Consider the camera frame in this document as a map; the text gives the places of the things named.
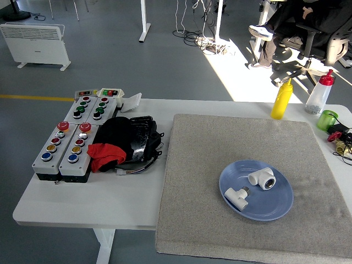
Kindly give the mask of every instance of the yellow floor line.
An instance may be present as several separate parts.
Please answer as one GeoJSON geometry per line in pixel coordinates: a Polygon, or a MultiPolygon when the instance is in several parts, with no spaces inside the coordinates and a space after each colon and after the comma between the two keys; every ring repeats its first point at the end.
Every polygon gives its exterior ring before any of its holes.
{"type": "Polygon", "coordinates": [[[44,100],[44,101],[65,101],[73,102],[73,98],[66,97],[47,97],[47,96],[29,96],[29,95],[0,95],[0,98],[7,99],[25,99],[25,100],[44,100]]]}

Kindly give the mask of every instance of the yellow squeeze bottle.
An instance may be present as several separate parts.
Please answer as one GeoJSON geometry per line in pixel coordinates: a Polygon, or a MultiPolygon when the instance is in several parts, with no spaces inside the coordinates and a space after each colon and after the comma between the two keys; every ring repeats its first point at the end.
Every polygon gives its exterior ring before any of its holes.
{"type": "Polygon", "coordinates": [[[293,85],[291,84],[291,78],[288,82],[285,82],[277,93],[276,100],[271,111],[271,117],[273,119],[281,119],[284,116],[285,110],[293,92],[293,85]]]}

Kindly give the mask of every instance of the chair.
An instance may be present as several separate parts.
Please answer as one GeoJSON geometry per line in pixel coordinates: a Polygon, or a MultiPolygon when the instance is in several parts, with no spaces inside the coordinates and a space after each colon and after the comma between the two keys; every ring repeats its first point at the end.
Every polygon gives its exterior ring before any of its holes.
{"type": "MultiPolygon", "coordinates": [[[[66,7],[65,0],[63,0],[63,2],[64,2],[65,9],[66,9],[66,11],[67,11],[67,7],[66,7]]],[[[73,3],[74,3],[74,5],[75,5],[75,9],[76,9],[77,20],[79,21],[79,17],[78,17],[78,13],[77,13],[77,7],[76,7],[76,2],[75,2],[75,0],[73,0],[73,3]]],[[[87,1],[84,0],[84,3],[86,4],[87,12],[89,12],[89,10],[88,10],[88,5],[87,5],[87,1]]],[[[50,5],[50,11],[51,11],[51,18],[54,19],[54,16],[53,16],[53,9],[51,8],[51,1],[50,1],[50,0],[49,0],[49,5],[50,5]]]]}
{"type": "Polygon", "coordinates": [[[292,43],[288,38],[285,38],[282,40],[282,44],[287,48],[292,48],[299,51],[300,53],[298,55],[298,59],[303,59],[306,57],[308,60],[304,66],[300,65],[300,68],[297,71],[293,72],[281,81],[276,82],[275,85],[277,87],[280,87],[283,83],[286,83],[290,78],[299,77],[301,75],[306,76],[312,84],[316,85],[317,80],[314,78],[314,75],[323,76],[325,73],[310,69],[312,59],[318,59],[325,66],[333,66],[336,61],[347,53],[349,37],[352,34],[352,16],[336,32],[331,34],[326,47],[312,47],[314,36],[321,33],[321,31],[305,26],[301,23],[296,23],[296,26],[307,30],[308,36],[306,43],[300,45],[292,43]]]}

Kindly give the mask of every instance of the white sneaker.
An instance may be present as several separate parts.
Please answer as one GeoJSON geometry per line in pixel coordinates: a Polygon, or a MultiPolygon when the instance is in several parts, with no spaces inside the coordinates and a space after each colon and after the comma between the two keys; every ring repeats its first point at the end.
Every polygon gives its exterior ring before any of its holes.
{"type": "Polygon", "coordinates": [[[248,28],[250,34],[264,41],[270,41],[273,39],[274,32],[270,32],[265,26],[249,26],[248,28]]]}
{"type": "Polygon", "coordinates": [[[266,70],[269,70],[271,69],[272,66],[264,66],[264,65],[260,65],[258,62],[256,64],[249,64],[248,65],[248,69],[250,70],[255,70],[255,69],[266,69],[266,70]]]}

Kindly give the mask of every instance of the floor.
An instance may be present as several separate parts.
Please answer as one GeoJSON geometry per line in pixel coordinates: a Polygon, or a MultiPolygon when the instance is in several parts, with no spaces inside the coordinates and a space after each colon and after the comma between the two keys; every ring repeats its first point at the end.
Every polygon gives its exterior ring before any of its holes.
{"type": "MultiPolygon", "coordinates": [[[[33,175],[31,164],[53,127],[65,117],[72,105],[65,99],[73,98],[75,91],[112,87],[123,89],[125,97],[141,92],[144,98],[273,102],[278,88],[272,81],[286,74],[271,70],[253,73],[247,68],[254,61],[248,25],[259,20],[260,0],[228,1],[219,34],[229,43],[230,52],[224,56],[205,55],[199,47],[188,46],[189,42],[173,35],[177,7],[179,31],[182,25],[188,31],[202,29],[201,3],[192,9],[188,0],[182,22],[185,2],[147,0],[147,21],[152,26],[145,42],[139,43],[142,24],[138,0],[87,0],[89,12],[84,1],[77,1],[79,21],[73,2],[66,1],[67,11],[62,1],[51,2],[54,19],[49,1],[18,0],[18,5],[46,17],[37,21],[32,15],[24,23],[65,25],[64,41],[72,61],[65,71],[60,71],[59,65],[44,64],[17,69],[19,63],[0,37],[0,263],[96,262],[99,244],[93,230],[19,226],[12,218],[33,175]],[[33,100],[29,96],[59,99],[33,100]]],[[[208,21],[212,20],[216,17],[210,15],[208,21]]],[[[209,29],[205,36],[212,36],[209,29]]],[[[277,52],[276,60],[297,61],[290,50],[277,52]]],[[[319,62],[313,66],[327,70],[319,62]]],[[[337,63],[334,72],[337,78],[328,103],[352,111],[351,70],[337,63]]],[[[307,88],[312,85],[305,79],[293,81],[293,85],[291,103],[305,103],[307,88]]],[[[110,263],[244,262],[158,254],[154,232],[117,230],[110,263]]]]}

